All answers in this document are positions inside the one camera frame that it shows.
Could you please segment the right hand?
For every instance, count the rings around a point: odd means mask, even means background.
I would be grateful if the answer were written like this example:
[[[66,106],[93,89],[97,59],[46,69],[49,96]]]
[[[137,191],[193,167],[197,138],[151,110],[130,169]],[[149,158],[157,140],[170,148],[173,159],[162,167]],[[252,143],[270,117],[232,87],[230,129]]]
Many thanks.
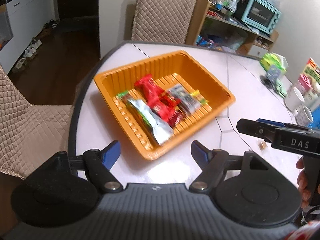
[[[309,205],[309,199],[311,197],[311,193],[307,189],[308,179],[307,179],[306,174],[305,174],[303,157],[301,157],[299,159],[299,161],[297,161],[296,168],[301,170],[301,172],[300,172],[300,174],[298,175],[298,178],[297,178],[297,184],[298,184],[298,191],[300,192],[300,194],[302,196],[301,208],[304,209]]]

